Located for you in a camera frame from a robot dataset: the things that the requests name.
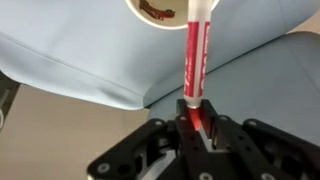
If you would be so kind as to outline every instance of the gray surface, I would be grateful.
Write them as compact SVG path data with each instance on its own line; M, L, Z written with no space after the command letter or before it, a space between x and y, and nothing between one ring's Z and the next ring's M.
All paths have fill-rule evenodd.
M207 75L204 89L220 114L257 118L320 145L320 35L277 39ZM149 118L173 117L182 95L161 99Z
M208 70L299 25L319 0L223 0ZM186 30L154 28L124 0L1 0L0 68L46 91L139 109L183 84Z

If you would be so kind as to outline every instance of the marker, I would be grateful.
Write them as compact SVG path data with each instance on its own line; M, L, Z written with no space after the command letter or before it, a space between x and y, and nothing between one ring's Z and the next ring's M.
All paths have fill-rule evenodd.
M184 99L191 109L200 107L203 94L212 3L189 0Z

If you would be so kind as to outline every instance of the white cup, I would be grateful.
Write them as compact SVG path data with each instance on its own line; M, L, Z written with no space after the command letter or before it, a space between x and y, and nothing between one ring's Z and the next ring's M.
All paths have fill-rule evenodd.
M213 10L219 0L213 0ZM187 28L188 0L126 0L132 12L143 22L161 29Z

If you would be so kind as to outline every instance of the screw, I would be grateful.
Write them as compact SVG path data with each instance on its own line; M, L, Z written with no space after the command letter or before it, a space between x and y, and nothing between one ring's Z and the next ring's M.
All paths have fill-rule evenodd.
M271 174L269 173L263 173L261 175L261 180L276 180Z
M257 123L254 122L254 121L249 121L248 124L249 124L250 126L257 126Z
M110 165L108 163L103 163L98 166L98 173L104 174L107 173L110 169Z
M220 120L228 121L228 118L226 116L220 116Z
M162 125L162 122L161 122L161 121L157 121L157 122L156 122L156 125L157 125L157 126L161 126L161 125Z
M203 172L200 174L199 180L213 180L213 177L211 176L211 174Z

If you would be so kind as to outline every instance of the red marker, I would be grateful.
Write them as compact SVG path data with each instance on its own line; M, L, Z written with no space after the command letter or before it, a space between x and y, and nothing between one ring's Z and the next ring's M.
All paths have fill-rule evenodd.
M201 128L200 111L199 109L189 109L189 115L193 127L195 130L199 131Z
M213 0L189 0L184 98L191 109L200 107L206 71Z

